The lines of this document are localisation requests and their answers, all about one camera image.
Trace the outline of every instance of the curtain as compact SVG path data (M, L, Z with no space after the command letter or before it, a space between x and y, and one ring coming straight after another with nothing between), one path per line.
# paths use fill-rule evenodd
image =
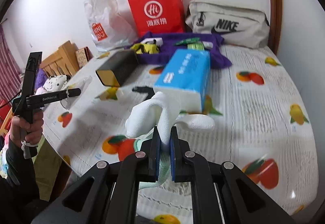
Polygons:
M9 101L20 90L20 73L0 25L0 102Z

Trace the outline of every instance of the person's hand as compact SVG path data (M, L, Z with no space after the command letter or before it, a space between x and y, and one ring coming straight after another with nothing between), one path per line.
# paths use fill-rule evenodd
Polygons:
M26 135L25 140L30 144L37 144L39 143L42 137L42 126L44 124L43 120L43 111L39 110L34 113L33 116L33 124L29 124L24 118L22 117L13 117L11 121L11 128L10 128L10 139L11 141L19 148L22 147L21 142L21 128L29 132Z

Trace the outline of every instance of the green package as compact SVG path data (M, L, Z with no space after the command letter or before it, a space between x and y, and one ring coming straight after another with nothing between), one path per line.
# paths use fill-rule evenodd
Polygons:
M184 39L184 40L181 40L177 43L175 43L174 45L177 46L177 45L186 45L186 44L190 44L190 43L196 43L200 40L200 38L187 38L187 39Z
M204 45L201 42L198 43L190 43L187 45L188 50L198 50L198 51L204 51Z

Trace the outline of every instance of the purple cloth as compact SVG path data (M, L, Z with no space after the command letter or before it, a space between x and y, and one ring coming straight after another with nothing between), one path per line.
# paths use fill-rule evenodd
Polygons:
M138 54L138 62L140 64L166 65L177 49L187 49L187 45L175 46L175 43L187 38L197 37L200 38L200 41L208 41L213 43L213 48L211 50L207 49L210 51L212 69L227 68L232 65L232 63L220 53L219 48L220 45L223 44L224 38L222 38L219 34L151 33L150 31L143 35L135 43L140 43L145 38L162 38L164 44L160 47L160 52L157 54Z
M37 90L41 86L43 86L47 79L48 79L48 77L46 76L43 69L39 69L37 72L36 81L35 81L35 90Z

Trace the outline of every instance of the tissue box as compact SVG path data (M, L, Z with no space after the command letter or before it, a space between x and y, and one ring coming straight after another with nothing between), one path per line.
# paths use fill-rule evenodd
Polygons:
M174 97L181 110L201 113L210 73L208 51L178 49L170 59L153 90Z

